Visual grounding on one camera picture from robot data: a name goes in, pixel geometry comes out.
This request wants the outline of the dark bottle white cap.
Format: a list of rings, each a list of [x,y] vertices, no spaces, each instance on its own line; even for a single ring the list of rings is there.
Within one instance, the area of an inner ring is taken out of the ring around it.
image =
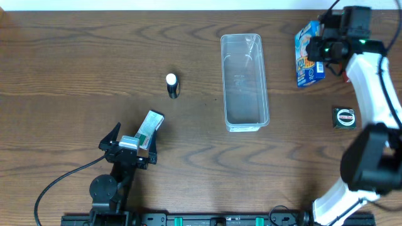
[[[166,88],[171,99],[176,99],[180,93],[180,86],[177,76],[174,73],[169,73],[166,76]]]

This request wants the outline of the blue Kool Fever box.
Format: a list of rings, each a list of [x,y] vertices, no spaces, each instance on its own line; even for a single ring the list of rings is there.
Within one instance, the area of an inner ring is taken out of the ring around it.
[[[307,87],[325,78],[322,62],[308,60],[307,45],[310,38],[320,34],[320,23],[310,21],[295,35],[296,83],[298,87]]]

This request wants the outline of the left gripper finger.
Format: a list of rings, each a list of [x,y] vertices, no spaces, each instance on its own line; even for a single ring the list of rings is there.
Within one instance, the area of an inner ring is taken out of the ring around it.
[[[99,143],[100,150],[110,150],[111,148],[113,148],[115,145],[118,144],[117,137],[119,134],[120,127],[121,123],[118,122],[116,126],[113,128],[113,130],[100,141]]]
[[[156,164],[157,163],[157,148],[156,148],[156,133],[157,130],[154,131],[151,140],[149,142],[149,149],[148,149],[148,162],[150,164]]]

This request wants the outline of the white green medicine box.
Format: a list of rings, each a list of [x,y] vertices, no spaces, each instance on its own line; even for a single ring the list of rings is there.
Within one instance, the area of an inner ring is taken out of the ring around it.
[[[148,112],[145,120],[143,121],[135,135],[135,138],[139,139],[139,147],[141,149],[149,149],[153,133],[159,129],[164,119],[164,116],[157,112],[154,112],[152,110]]]

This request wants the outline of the red small box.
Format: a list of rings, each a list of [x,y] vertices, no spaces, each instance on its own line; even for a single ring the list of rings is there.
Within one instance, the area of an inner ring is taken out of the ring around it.
[[[342,72],[342,78],[345,83],[349,83],[349,77],[347,76],[346,72]]]

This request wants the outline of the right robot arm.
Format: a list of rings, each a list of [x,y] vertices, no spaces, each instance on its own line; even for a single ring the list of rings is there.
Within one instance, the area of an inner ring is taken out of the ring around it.
[[[367,203],[401,189],[401,105],[389,76],[391,45],[370,38],[371,9],[346,6],[319,17],[308,60],[338,64],[355,90],[362,131],[343,154],[340,178],[297,225],[343,225]]]

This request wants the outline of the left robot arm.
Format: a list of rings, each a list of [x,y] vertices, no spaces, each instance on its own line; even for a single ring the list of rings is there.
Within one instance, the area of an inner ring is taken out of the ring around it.
[[[145,170],[149,164],[156,164],[156,133],[153,131],[147,157],[138,156],[139,139],[124,136],[117,140],[121,124],[99,143],[104,158],[113,167],[108,175],[96,177],[90,184],[92,197],[90,225],[141,225],[141,217],[126,208],[128,196],[137,169]]]

